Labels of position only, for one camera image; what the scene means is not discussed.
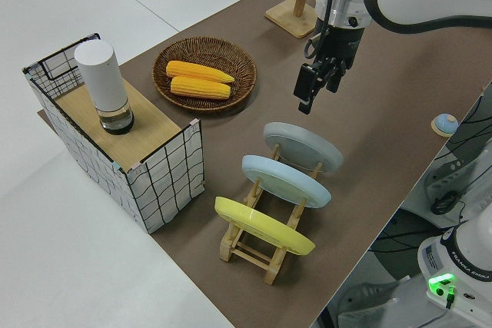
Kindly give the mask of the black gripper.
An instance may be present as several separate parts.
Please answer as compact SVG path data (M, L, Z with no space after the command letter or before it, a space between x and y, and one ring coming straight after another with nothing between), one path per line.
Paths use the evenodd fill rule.
M354 64L363 33L364 28L328 27L321 40L321 30L318 29L313 37L314 61L311 65L304 63L301 66L294 87L300 112L311 113L314 98L325 85L328 91L337 92L345 69L350 70ZM328 70L323 64L327 59L333 59Z

